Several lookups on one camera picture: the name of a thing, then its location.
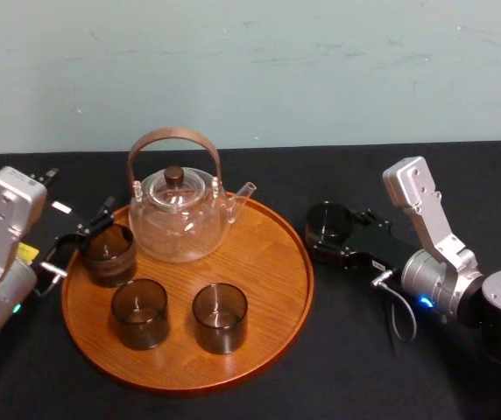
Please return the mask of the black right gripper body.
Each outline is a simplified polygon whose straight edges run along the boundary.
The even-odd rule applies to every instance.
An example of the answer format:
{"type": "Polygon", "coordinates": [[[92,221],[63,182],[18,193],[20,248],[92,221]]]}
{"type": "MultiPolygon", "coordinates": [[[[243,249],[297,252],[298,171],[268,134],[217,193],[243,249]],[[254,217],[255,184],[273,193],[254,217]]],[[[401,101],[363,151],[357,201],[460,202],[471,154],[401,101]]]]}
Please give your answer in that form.
{"type": "Polygon", "coordinates": [[[356,224],[344,243],[344,265],[349,268],[401,275],[407,262],[420,249],[392,236],[390,229],[378,224],[356,224]]]}

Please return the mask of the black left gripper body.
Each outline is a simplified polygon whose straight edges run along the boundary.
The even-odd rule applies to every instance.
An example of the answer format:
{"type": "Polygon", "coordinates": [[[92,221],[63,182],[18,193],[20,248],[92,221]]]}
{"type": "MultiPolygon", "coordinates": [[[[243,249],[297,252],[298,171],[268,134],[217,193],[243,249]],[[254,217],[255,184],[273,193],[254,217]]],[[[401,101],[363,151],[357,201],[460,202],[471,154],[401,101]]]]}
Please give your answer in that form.
{"type": "Polygon", "coordinates": [[[18,244],[17,257],[27,265],[52,263],[67,245],[77,245],[86,235],[85,221],[58,201],[46,204],[31,231],[18,244]]]}

